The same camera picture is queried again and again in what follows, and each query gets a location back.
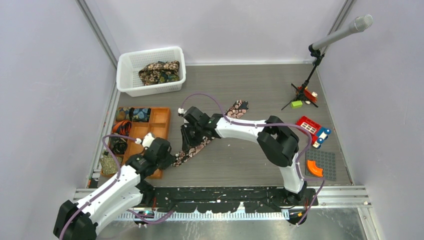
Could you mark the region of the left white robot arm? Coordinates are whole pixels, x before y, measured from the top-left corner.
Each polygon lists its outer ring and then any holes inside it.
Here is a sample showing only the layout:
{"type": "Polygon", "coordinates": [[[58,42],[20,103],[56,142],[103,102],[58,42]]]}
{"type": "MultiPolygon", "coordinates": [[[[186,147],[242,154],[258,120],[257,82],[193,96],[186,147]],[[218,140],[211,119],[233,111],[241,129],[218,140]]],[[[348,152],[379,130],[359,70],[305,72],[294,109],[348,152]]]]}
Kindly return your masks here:
{"type": "Polygon", "coordinates": [[[156,170],[165,170],[174,162],[168,140],[148,133],[133,138],[143,152],[132,155],[117,173],[86,197],[64,202],[56,217],[53,234],[60,240],[95,240],[99,233],[126,210],[148,207],[154,199],[154,187],[146,181],[156,170]]]}

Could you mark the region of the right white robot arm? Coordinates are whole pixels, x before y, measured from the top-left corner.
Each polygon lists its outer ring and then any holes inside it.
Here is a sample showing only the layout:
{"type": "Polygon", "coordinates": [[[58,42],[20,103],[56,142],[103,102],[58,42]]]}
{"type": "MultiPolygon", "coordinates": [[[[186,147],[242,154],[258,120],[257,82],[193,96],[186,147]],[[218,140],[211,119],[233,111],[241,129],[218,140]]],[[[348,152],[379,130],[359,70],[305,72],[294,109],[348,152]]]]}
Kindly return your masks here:
{"type": "Polygon", "coordinates": [[[299,205],[306,197],[307,183],[296,168],[299,138],[278,117],[267,120],[241,120],[215,113],[208,116],[197,107],[178,109],[184,119],[180,127],[182,150],[194,152],[196,147],[212,139],[239,139],[258,144],[266,158],[278,166],[283,177],[285,198],[291,205],[299,205]]]}

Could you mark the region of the black pink floral tie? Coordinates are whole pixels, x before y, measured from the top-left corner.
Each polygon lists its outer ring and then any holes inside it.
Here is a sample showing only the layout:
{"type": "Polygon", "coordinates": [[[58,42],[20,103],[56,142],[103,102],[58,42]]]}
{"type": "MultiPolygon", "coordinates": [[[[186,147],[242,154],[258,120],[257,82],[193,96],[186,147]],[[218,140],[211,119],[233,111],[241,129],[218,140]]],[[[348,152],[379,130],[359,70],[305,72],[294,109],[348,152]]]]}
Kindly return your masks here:
{"type": "MultiPolygon", "coordinates": [[[[225,111],[225,115],[229,118],[240,119],[249,110],[249,102],[246,100],[237,100],[230,108],[225,111]]],[[[197,155],[202,149],[214,140],[213,137],[202,136],[200,142],[195,145],[189,145],[183,140],[182,150],[177,152],[172,163],[173,167],[179,167],[188,160],[197,155]]]]}

